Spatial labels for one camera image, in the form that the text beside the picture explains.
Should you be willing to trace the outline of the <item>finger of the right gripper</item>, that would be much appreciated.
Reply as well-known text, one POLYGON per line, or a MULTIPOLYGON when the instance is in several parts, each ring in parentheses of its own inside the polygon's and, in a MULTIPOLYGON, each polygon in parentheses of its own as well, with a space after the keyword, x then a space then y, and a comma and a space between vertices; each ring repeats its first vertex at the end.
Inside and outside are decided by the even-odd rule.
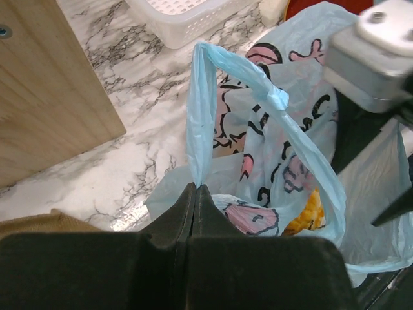
POLYGON ((338 102, 338 123, 332 168, 339 174, 381 132, 381 128, 395 112, 367 112, 339 91, 335 93, 338 102))
POLYGON ((412 212, 412 190, 407 190, 393 201, 373 222, 373 226, 380 226, 394 220, 408 212, 412 212))

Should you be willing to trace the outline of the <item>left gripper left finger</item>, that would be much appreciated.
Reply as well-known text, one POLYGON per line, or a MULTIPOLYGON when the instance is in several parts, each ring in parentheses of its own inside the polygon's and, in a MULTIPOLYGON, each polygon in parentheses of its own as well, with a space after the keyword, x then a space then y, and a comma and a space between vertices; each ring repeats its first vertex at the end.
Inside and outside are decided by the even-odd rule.
POLYGON ((2 309, 183 309, 196 186, 141 232, 21 233, 1 241, 2 309))

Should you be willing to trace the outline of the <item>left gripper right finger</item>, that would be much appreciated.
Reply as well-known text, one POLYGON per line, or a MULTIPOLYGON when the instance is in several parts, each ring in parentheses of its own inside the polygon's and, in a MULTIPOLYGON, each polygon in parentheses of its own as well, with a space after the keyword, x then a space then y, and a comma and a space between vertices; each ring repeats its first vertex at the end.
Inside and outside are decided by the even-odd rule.
POLYGON ((243 236, 196 192, 186 268, 187 309, 355 309, 343 258, 316 237, 243 236))

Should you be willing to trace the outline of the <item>light blue plastic bag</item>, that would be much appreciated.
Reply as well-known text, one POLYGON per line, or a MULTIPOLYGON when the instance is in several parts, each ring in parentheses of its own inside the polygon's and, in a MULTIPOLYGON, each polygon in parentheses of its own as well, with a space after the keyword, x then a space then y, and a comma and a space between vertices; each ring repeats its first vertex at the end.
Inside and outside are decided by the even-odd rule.
POLYGON ((410 187, 396 121, 335 176, 338 102, 322 79, 328 38, 356 20, 323 1, 262 37, 245 56, 210 43, 192 53, 186 108, 188 165, 146 200, 152 219, 188 183, 206 185, 242 233, 281 236, 318 188, 325 226, 299 236, 331 240, 354 286, 373 273, 412 264, 412 215, 381 227, 371 220, 410 187))

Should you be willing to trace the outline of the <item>brown paper bag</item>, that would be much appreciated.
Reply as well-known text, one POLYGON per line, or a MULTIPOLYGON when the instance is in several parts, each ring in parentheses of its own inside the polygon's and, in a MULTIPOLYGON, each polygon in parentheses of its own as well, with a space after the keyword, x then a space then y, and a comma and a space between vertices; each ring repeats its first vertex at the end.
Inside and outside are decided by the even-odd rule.
POLYGON ((69 216, 57 209, 48 214, 38 214, 2 221, 1 239, 19 233, 100 233, 102 229, 69 216))

